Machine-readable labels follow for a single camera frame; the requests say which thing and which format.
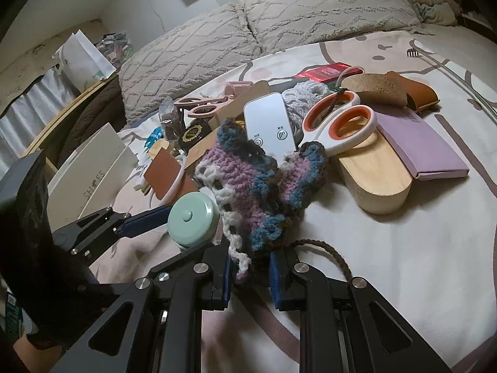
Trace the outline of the mint green tape measure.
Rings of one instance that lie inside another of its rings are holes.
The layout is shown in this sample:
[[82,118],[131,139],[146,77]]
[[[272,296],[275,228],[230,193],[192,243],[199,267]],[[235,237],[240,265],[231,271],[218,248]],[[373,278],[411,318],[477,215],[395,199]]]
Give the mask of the mint green tape measure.
[[214,237],[219,211],[212,199],[201,192],[190,192],[178,199],[168,216],[168,234],[183,250]]

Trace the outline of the purple crochet piece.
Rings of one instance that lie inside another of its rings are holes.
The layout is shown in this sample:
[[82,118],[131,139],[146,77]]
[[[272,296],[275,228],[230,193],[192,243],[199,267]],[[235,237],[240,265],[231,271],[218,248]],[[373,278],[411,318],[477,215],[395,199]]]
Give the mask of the purple crochet piece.
[[305,142],[277,161],[235,120],[218,128],[194,176],[214,195],[236,281],[246,280],[265,254],[280,244],[323,186],[327,162],[318,141]]

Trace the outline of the brown leather sleeve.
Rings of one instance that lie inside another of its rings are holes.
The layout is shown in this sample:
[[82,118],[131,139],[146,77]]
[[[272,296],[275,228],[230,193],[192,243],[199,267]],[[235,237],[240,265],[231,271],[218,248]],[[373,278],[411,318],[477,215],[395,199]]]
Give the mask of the brown leather sleeve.
[[145,180],[153,191],[152,202],[155,205],[174,204],[181,196],[198,190],[196,184],[185,173],[174,195],[167,196],[167,192],[172,187],[180,169],[180,163],[165,149],[161,148],[157,152],[154,160],[144,174]]

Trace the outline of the white shoe box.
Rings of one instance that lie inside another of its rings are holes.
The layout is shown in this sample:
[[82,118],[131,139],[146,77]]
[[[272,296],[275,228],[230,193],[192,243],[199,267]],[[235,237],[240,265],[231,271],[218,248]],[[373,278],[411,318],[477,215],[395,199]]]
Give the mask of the white shoe box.
[[106,124],[80,145],[48,184],[48,217],[55,231],[114,203],[138,163]]

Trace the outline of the wooden bedside shelf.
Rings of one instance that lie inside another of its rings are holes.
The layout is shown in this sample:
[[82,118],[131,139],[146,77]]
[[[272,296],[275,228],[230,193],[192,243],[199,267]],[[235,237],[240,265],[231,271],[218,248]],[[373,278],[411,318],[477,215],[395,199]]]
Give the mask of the wooden bedside shelf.
[[45,126],[24,150],[23,154],[25,156],[37,151],[45,152],[45,176],[47,179],[52,179],[57,173],[58,152],[65,140],[66,133],[76,118],[83,112],[88,103],[115,78],[118,78],[117,74],[95,83],[95,85],[78,95]]

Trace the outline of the blue foil packet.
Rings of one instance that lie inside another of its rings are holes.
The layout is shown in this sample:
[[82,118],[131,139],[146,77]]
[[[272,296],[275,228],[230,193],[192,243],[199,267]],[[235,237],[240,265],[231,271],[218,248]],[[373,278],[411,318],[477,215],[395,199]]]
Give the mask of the blue foil packet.
[[149,135],[148,139],[144,143],[144,147],[150,150],[157,140],[164,138],[163,130],[161,126],[156,127],[152,133]]

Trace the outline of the brown folded blanket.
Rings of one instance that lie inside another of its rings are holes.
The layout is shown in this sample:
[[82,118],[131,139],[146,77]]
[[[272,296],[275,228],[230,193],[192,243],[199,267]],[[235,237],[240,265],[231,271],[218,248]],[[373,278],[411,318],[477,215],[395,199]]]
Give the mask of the brown folded blanket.
[[60,168],[81,144],[107,123],[116,132],[119,132],[126,124],[118,78],[108,83],[76,118],[58,152],[57,167]]

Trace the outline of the oval wooden block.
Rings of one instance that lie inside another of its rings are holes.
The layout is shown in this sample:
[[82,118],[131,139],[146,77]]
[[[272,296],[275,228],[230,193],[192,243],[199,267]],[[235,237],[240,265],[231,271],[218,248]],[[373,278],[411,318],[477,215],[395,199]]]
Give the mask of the oval wooden block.
[[373,215],[388,215],[401,208],[413,178],[402,160],[378,131],[335,159],[355,203]]

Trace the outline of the pink scissors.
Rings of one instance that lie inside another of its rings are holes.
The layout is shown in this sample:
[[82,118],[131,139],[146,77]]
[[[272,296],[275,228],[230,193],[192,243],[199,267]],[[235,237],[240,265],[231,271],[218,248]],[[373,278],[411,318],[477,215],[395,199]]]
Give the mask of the pink scissors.
[[215,98],[189,97],[178,99],[174,102],[174,106],[178,109],[185,109],[187,116],[192,119],[212,118],[234,99],[233,94],[224,94]]

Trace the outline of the left beige knitted pillow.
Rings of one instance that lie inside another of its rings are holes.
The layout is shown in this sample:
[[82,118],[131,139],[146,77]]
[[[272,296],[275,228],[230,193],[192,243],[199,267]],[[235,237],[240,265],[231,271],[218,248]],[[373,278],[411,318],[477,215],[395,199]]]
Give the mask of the left beige knitted pillow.
[[262,55],[240,5],[227,3],[161,35],[126,60],[119,82],[127,125]]

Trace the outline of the purple notebook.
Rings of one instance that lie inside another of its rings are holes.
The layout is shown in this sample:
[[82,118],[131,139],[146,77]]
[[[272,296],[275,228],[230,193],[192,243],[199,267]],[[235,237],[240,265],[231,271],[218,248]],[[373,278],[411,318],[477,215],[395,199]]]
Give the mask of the purple notebook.
[[374,105],[377,129],[414,179],[465,178],[469,169],[450,145],[408,107]]

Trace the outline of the long wooden strip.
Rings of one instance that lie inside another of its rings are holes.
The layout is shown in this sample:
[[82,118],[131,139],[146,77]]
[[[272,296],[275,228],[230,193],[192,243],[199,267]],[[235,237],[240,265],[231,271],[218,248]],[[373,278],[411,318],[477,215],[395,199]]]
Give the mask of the long wooden strip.
[[270,91],[270,86],[266,81],[259,81],[214,115],[213,119],[208,122],[212,131],[189,150],[186,158],[186,172],[188,174],[194,172],[195,165],[200,161],[200,158],[202,158],[206,151],[211,149],[216,142],[218,128],[225,120],[240,118],[243,115],[244,105],[246,103],[268,95]]

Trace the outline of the white remote control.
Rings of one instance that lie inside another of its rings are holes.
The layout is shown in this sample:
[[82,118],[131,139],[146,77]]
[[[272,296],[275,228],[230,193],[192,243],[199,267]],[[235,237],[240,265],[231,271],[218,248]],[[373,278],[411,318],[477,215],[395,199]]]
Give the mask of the white remote control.
[[280,93],[271,93],[244,105],[248,138],[281,164],[296,150],[291,124]]

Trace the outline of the metal rod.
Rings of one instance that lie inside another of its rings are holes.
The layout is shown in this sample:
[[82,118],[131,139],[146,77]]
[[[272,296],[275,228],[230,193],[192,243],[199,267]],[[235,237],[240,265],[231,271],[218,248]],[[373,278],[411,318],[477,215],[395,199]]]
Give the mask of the metal rod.
[[478,103],[480,103],[480,105],[486,111],[487,115],[490,116],[494,122],[496,122],[496,109],[492,106],[490,101],[486,100],[486,98],[484,98],[478,91],[476,91],[470,83],[467,83],[456,72],[452,71],[452,69],[447,67],[442,62],[439,62],[434,57],[428,55],[425,51],[418,49],[415,45],[413,45],[406,51],[406,55],[407,57],[419,57],[422,59],[426,59],[432,62],[436,67],[439,67],[441,70],[449,74],[452,78],[457,80],[463,86],[463,88],[466,89],[466,91],[468,91],[478,101]]

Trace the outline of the right beige knitted pillow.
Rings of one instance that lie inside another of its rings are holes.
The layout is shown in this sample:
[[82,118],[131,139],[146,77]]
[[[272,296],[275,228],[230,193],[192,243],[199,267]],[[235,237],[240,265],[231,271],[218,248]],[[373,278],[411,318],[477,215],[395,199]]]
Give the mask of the right beige knitted pillow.
[[240,0],[265,54],[369,32],[421,29],[408,0]]

